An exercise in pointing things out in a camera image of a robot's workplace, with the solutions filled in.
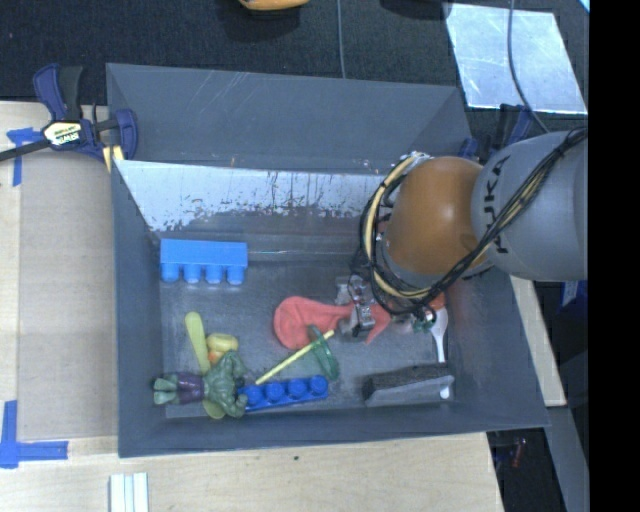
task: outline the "black carpet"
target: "black carpet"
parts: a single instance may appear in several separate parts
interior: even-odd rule
[[[509,6],[508,0],[465,3]],[[582,5],[521,0],[516,7],[555,14],[588,108],[589,15]],[[52,62],[83,66],[79,100],[98,105],[106,104],[107,62],[322,77],[344,71],[360,80],[459,86],[446,13],[431,1],[341,0],[343,70],[336,0],[311,0],[273,19],[250,16],[237,0],[3,0],[0,99],[35,101],[33,74]],[[495,133],[497,111],[468,108],[467,114],[474,136]],[[540,117],[552,131],[584,125],[579,116]],[[530,135],[538,133],[534,127]],[[586,335],[569,338],[552,333],[556,347],[573,347],[576,339],[586,346]],[[512,441],[523,438],[513,467]],[[489,433],[489,439],[507,512],[565,510],[542,430]]]

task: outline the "white plastic piece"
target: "white plastic piece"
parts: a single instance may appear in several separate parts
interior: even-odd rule
[[[447,29],[470,107],[522,103],[509,72],[508,17],[509,9],[452,4]],[[587,113],[553,13],[516,10],[512,47],[518,80],[533,110]]]
[[[110,512],[149,512],[149,489],[146,473],[111,475],[109,480]]]
[[[118,160],[116,165],[153,231],[233,213],[238,205],[256,215],[286,216],[292,197],[301,198],[296,206],[313,206],[320,216],[359,216],[382,180],[373,172],[268,171],[139,160]]]
[[[436,323],[433,324],[433,327],[431,327],[431,335],[436,341],[438,362],[444,363],[446,362],[446,359],[444,357],[444,333],[446,332],[447,326],[449,325],[449,313],[447,313],[447,308],[442,308],[436,311],[436,315]],[[440,390],[440,398],[444,400],[449,398],[449,394],[449,386]]]

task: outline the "wooden table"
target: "wooden table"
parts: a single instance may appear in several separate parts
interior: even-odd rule
[[[39,104],[0,102],[0,150],[11,147],[8,129],[47,119]],[[0,402],[29,385],[17,371],[21,189],[12,175],[12,162],[0,164]],[[533,286],[513,284],[545,403],[564,405]],[[484,433],[139,459],[119,459],[116,437],[104,436],[71,439],[68,454],[0,469],[0,510],[107,510],[110,475],[138,472],[148,474],[153,512],[504,510]]]

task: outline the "toy figure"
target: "toy figure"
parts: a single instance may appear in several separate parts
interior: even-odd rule
[[[153,383],[153,400],[157,405],[186,404],[209,400],[234,418],[244,414],[247,395],[236,397],[236,379],[247,372],[234,350],[226,352],[204,375],[175,372],[157,378]]]
[[[174,372],[155,379],[153,401],[156,405],[186,404],[202,401],[207,414],[220,419],[228,414],[240,418],[247,395],[236,396],[236,381],[242,381],[247,369],[238,356],[238,340],[228,334],[214,333],[205,338],[200,315],[191,311],[184,318],[201,375]]]

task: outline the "black cable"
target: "black cable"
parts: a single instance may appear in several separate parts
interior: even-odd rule
[[[520,86],[520,81],[518,80],[518,76],[516,75],[516,68],[513,63],[513,50],[512,50],[512,32],[513,32],[513,11],[515,10],[515,0],[511,0],[511,5],[509,6],[509,23],[507,25],[507,54],[509,56],[509,70],[511,71],[511,78],[513,78],[513,83],[516,86],[516,90],[518,91],[518,95],[524,103],[524,106],[527,107],[531,113],[531,117],[536,122],[536,124],[542,128],[545,133],[549,133],[549,129],[545,126],[542,120],[538,117],[538,115],[531,108],[531,104],[527,100],[527,97],[524,95],[522,91],[522,87]]]

